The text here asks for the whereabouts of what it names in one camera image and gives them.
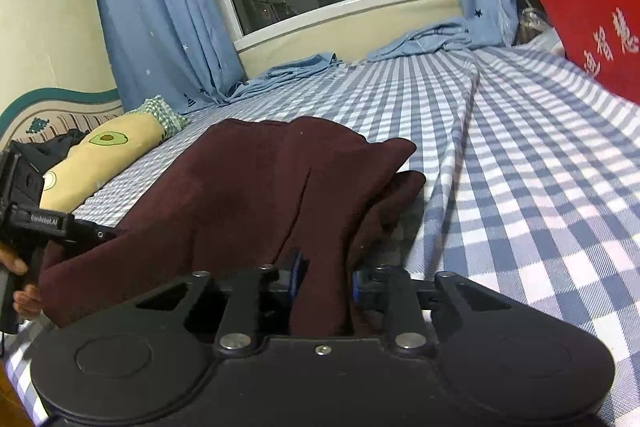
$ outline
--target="beige wall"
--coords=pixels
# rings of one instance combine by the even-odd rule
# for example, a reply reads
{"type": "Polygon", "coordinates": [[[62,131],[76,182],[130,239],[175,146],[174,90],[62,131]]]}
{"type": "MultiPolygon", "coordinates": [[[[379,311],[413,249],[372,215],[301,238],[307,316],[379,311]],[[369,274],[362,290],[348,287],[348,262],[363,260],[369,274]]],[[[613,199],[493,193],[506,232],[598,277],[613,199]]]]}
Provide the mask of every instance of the beige wall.
{"type": "Polygon", "coordinates": [[[239,53],[247,75],[319,52],[361,60],[407,31],[461,14],[458,0],[411,0],[345,15],[262,42],[239,53]]]}
{"type": "Polygon", "coordinates": [[[115,87],[95,0],[0,0],[0,113],[40,87],[115,87]]]}

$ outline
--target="finger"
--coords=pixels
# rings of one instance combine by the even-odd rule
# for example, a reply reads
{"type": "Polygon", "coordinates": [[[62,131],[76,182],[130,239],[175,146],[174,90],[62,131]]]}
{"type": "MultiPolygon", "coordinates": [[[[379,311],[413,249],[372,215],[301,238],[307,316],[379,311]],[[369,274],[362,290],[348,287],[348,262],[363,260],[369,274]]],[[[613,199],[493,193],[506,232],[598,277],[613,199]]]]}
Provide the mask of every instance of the finger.
{"type": "Polygon", "coordinates": [[[40,289],[35,284],[28,284],[24,287],[24,292],[30,296],[35,301],[42,301],[42,296],[40,295],[40,289]]]}
{"type": "Polygon", "coordinates": [[[14,301],[31,312],[39,312],[42,309],[42,303],[35,301],[25,292],[14,292],[14,301]]]}
{"type": "Polygon", "coordinates": [[[14,310],[18,312],[18,315],[20,315],[20,317],[23,317],[28,321],[33,321],[38,318],[38,315],[40,315],[39,311],[38,312],[29,311],[23,308],[22,306],[20,306],[20,304],[18,304],[17,302],[14,302],[14,310]]]}
{"type": "Polygon", "coordinates": [[[27,265],[7,245],[0,245],[0,263],[18,275],[24,275],[27,272],[27,265]]]}

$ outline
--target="yellow pillow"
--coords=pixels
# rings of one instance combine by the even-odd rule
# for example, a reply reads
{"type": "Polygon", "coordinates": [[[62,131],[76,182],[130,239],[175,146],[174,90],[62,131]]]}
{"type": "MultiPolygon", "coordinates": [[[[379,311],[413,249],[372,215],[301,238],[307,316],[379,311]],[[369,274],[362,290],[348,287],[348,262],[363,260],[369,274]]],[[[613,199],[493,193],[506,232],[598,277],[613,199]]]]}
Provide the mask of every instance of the yellow pillow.
{"type": "Polygon", "coordinates": [[[147,113],[123,114],[94,129],[44,174],[40,207],[73,212],[86,198],[162,141],[164,128],[147,113]]]}

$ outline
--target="dark jacket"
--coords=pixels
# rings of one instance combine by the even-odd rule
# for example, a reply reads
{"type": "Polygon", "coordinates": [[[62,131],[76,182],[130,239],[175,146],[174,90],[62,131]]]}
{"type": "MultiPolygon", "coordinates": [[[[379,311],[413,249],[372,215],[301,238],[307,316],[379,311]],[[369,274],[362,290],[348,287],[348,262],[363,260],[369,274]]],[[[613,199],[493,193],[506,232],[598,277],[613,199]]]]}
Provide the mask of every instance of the dark jacket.
{"type": "Polygon", "coordinates": [[[178,275],[277,265],[300,248],[310,264],[292,333],[346,333],[350,274],[425,182],[396,173],[414,151],[318,118],[213,125],[130,209],[119,237],[66,261],[47,248],[44,311],[66,325],[178,275]]]}

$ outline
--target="bed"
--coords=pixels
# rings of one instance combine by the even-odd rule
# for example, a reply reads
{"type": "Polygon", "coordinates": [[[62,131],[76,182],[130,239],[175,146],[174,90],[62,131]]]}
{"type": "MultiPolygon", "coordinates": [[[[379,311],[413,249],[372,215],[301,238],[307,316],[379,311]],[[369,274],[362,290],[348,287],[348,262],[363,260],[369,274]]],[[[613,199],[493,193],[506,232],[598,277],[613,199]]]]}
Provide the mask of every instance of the bed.
{"type": "MultiPolygon", "coordinates": [[[[617,370],[601,417],[640,425],[640,108],[563,58],[486,48],[341,64],[192,114],[76,216],[115,225],[213,123],[302,115],[417,145],[402,169],[427,184],[375,261],[403,263],[414,279],[452,270],[596,334],[617,370]]],[[[29,323],[5,357],[38,425],[47,415],[27,349],[51,327],[29,323]]]]}

